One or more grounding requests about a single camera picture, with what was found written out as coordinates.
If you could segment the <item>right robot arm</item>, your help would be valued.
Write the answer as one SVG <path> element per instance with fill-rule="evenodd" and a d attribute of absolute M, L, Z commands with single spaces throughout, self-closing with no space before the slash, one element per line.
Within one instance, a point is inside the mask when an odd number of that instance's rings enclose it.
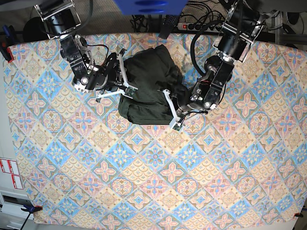
<path fill-rule="evenodd" d="M 72 85 L 81 93 L 95 92 L 96 101 L 121 94 L 132 98 L 137 91 L 127 78 L 123 55 L 120 52 L 107 52 L 101 65 L 97 65 L 90 50 L 90 45 L 77 33 L 83 23 L 71 0 L 43 0 L 34 6 L 42 20 L 42 32 L 49 39 L 58 38 L 60 54 L 66 60 L 74 74 Z"/>

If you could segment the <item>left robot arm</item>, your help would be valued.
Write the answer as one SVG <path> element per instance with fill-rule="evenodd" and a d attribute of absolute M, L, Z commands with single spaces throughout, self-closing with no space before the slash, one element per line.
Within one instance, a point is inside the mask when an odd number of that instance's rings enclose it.
<path fill-rule="evenodd" d="M 242 0 L 236 0 L 225 20 L 214 20 L 201 27 L 190 45 L 192 64 L 200 74 L 197 82 L 190 89 L 162 89 L 173 115 L 170 128 L 181 131 L 187 116 L 207 114 L 219 105 L 224 97 L 226 84 L 232 77 L 234 62 L 244 62 L 263 28 L 265 18 L 264 14 L 250 9 Z M 219 34 L 222 36 L 220 42 L 213 45 L 216 55 L 207 58 L 201 69 L 196 61 L 196 42 L 204 31 L 216 25 L 221 26 Z"/>

